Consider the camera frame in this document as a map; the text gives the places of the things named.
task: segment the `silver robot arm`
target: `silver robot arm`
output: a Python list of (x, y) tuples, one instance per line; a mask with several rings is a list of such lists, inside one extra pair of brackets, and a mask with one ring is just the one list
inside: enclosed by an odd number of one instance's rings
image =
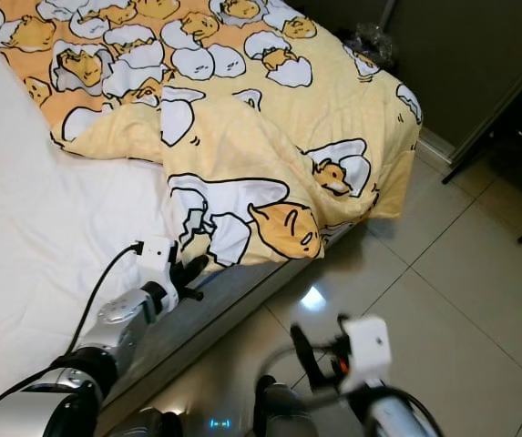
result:
[(199, 257), (183, 269), (180, 263), (172, 267), (175, 254), (170, 240), (146, 242), (139, 259), (141, 276), (157, 282), (150, 280), (103, 305), (72, 352), (5, 396), (0, 401), (0, 437), (93, 435), (103, 400), (131, 366), (149, 327), (180, 299), (202, 298), (184, 286), (203, 271), (208, 258)]

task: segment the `gray wall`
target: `gray wall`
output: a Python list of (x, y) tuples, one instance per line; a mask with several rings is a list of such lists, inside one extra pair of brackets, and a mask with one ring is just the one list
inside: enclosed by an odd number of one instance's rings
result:
[[(384, 0), (291, 0), (334, 31), (377, 22)], [(459, 147), (522, 76), (522, 0), (397, 0), (388, 27), (396, 75), (416, 93), (425, 126)]]

